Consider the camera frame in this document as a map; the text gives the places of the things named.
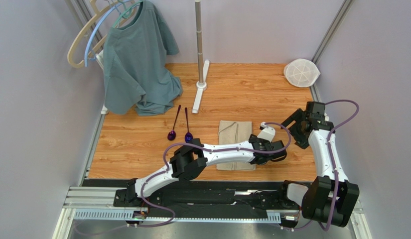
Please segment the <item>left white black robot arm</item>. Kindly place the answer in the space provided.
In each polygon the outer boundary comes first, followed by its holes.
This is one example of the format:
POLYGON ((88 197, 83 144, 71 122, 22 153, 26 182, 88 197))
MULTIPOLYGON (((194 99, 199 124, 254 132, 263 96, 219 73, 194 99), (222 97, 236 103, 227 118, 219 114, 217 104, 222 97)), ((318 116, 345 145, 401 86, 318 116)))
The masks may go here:
POLYGON ((211 145, 202 143, 198 138, 188 143, 173 144, 163 155, 178 146, 174 155, 169 160, 164 159, 164 166, 150 175, 131 180, 123 199, 139 206, 155 191, 177 181, 196 179, 206 167, 212 165, 232 162, 264 165, 269 161, 282 161, 287 156, 289 144, 274 141, 274 136, 275 129, 265 126, 259 135, 252 134, 248 140, 233 144, 211 145))

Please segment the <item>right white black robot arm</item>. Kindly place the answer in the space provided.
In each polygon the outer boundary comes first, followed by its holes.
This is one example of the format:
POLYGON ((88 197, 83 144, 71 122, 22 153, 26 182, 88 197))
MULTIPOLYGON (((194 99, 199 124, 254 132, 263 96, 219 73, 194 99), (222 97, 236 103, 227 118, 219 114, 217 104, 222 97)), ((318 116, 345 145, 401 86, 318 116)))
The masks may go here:
POLYGON ((356 107, 353 115, 338 125, 327 119, 327 104, 315 101, 307 102, 304 110, 297 109, 282 123, 289 127, 297 146, 311 147, 317 172, 310 186, 284 181, 283 199, 297 204, 303 218, 318 222, 324 231, 331 226, 345 227, 360 195, 359 186, 351 183, 343 171, 335 143, 336 130, 359 112, 359 105, 351 103, 356 107))

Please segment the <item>beige cloth napkin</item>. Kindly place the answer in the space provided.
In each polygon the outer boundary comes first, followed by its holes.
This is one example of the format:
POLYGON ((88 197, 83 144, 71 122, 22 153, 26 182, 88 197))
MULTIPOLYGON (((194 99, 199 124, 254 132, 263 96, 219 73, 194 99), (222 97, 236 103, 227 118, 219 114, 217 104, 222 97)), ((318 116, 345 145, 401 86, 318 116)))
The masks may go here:
MULTIPOLYGON (((251 121, 227 121, 221 120, 218 129, 218 142, 223 144, 234 144, 246 141, 252 134, 251 121)), ((249 163, 222 163, 216 165, 220 171, 254 171, 255 165, 249 163)))

